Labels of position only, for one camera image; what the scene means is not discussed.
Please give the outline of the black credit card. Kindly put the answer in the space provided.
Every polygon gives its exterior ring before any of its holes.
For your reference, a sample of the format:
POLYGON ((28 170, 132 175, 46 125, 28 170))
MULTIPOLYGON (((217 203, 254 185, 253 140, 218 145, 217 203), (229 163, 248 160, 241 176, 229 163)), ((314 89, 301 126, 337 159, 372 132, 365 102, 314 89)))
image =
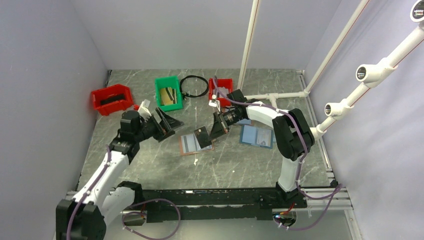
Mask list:
POLYGON ((205 126, 195 129, 193 133, 198 142, 200 149, 203 149, 212 145, 212 140, 205 126))

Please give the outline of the brown card holder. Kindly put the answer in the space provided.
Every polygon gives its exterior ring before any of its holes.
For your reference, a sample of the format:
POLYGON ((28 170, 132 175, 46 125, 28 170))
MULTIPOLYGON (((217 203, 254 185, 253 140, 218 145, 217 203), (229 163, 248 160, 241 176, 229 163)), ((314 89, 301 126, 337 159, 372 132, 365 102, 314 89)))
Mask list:
POLYGON ((193 133, 181 135, 179 137, 179 150, 181 156, 194 155, 201 152, 214 150, 214 145, 200 147, 198 140, 193 133))

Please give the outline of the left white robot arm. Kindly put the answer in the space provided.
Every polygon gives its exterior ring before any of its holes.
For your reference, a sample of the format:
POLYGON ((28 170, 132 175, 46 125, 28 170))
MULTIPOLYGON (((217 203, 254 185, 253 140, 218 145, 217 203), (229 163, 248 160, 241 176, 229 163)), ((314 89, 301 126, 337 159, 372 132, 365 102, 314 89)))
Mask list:
POLYGON ((148 203, 141 184, 113 184, 134 160, 141 142, 150 138, 161 142, 184 125, 158 107, 155 111, 159 121, 145 107, 121 115, 117 134, 106 146, 106 154, 95 173, 71 199, 62 199, 56 206, 56 239, 102 240, 108 225, 123 210, 137 210, 148 203))

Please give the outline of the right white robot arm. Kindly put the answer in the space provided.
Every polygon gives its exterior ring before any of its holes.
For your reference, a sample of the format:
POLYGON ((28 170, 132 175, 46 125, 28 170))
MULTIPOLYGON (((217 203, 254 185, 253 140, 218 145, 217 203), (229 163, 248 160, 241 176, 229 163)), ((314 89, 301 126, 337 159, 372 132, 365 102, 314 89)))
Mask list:
POLYGON ((203 148, 211 145, 213 140, 229 133, 230 126, 240 120, 249 119, 271 127, 277 148, 283 156, 275 200, 280 207, 289 207, 300 195, 302 165, 315 144, 315 137, 303 112, 298 108, 282 110, 259 100, 248 100, 239 89, 227 97, 233 108, 224 113, 213 113, 213 125, 211 130, 203 131, 204 140, 200 137, 201 130, 195 130, 199 145, 203 148))

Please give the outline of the gold card in green bin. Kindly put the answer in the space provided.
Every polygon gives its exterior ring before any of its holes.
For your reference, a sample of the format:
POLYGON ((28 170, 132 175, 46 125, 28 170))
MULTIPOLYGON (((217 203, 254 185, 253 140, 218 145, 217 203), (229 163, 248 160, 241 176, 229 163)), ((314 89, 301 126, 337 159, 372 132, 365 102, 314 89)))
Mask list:
POLYGON ((160 103, 162 106, 174 105, 177 103, 177 91, 172 87, 164 87, 159 90, 160 103))

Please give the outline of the white cards in red bin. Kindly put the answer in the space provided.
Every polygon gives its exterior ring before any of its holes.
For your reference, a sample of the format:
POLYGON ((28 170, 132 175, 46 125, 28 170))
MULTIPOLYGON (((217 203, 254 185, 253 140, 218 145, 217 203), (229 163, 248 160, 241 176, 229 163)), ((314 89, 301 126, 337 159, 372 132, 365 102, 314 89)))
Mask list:
POLYGON ((214 90, 214 93, 217 98, 225 98, 230 93, 228 88, 218 87, 214 90))

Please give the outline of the blue card holder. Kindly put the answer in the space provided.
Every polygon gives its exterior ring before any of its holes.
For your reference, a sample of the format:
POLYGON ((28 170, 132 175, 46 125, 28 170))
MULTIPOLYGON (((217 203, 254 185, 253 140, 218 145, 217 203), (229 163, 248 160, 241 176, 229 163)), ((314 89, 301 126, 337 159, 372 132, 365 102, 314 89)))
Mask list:
POLYGON ((272 129, 253 126, 250 119, 243 119, 236 123, 241 126, 239 142, 255 147, 272 149, 277 142, 272 129))

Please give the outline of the green bin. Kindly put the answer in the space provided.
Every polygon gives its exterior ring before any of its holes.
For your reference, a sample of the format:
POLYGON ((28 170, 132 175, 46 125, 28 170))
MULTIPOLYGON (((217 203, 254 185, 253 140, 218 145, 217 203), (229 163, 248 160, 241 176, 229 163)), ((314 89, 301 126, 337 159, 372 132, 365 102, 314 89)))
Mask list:
POLYGON ((164 112, 183 109, 180 82, 176 75, 156 78, 155 93, 157 106, 164 112))

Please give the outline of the left red bin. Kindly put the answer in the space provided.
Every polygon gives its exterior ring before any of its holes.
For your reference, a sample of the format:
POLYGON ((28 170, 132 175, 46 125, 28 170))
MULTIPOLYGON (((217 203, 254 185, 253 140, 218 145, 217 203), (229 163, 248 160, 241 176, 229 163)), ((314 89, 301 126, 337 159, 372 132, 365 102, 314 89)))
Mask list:
POLYGON ((91 101, 94 110, 102 116, 124 111, 134 105, 130 88, 122 84, 92 91, 91 101))

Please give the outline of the black base bar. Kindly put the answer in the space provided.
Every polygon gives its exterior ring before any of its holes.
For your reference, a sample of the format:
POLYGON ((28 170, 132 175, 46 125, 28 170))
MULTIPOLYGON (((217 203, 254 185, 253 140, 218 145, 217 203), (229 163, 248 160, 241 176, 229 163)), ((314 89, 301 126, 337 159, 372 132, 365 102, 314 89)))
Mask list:
POLYGON ((148 223, 176 220, 256 219, 271 221, 287 210, 305 209, 303 195, 286 201, 274 187, 150 189, 126 207, 143 211, 148 223))

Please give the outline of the aluminium rail frame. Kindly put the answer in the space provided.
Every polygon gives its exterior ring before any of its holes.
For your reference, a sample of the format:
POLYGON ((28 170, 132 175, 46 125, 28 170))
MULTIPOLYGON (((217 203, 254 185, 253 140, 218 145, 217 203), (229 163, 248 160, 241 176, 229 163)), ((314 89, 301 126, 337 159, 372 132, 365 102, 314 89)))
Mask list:
POLYGON ((79 192, 63 199, 56 207, 58 240, 102 240, 107 226, 118 216, 125 230, 144 218, 147 223, 183 220, 256 219, 274 220, 282 228, 307 230, 313 212, 342 211, 353 239, 361 232, 345 188, 307 188, 306 195, 285 193, 276 187, 143 190, 139 184, 124 182, 100 195, 96 190, 79 192))

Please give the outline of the white pvc pipe frame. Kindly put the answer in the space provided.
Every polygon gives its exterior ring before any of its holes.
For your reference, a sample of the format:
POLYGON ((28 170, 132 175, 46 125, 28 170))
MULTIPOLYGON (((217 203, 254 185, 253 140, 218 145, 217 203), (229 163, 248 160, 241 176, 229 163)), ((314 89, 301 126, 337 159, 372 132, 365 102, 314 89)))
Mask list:
MULTIPOLYGON (((324 74, 329 72, 331 67, 335 66, 335 55, 338 49, 368 5, 369 1, 360 1, 304 90, 289 93, 274 92, 249 95, 247 98, 249 100, 269 100, 274 104, 277 99, 308 97, 319 78, 323 77, 324 74)), ((424 41, 424 2, 422 0, 414 2, 409 11, 409 18, 417 25, 416 28, 391 53, 377 63, 359 65, 354 72, 354 77, 359 82, 359 85, 340 102, 330 102, 325 105, 326 119, 314 127, 308 127, 308 131, 312 133, 314 140, 320 139, 334 123, 345 117, 367 92, 377 87, 397 70, 399 64, 424 41)))

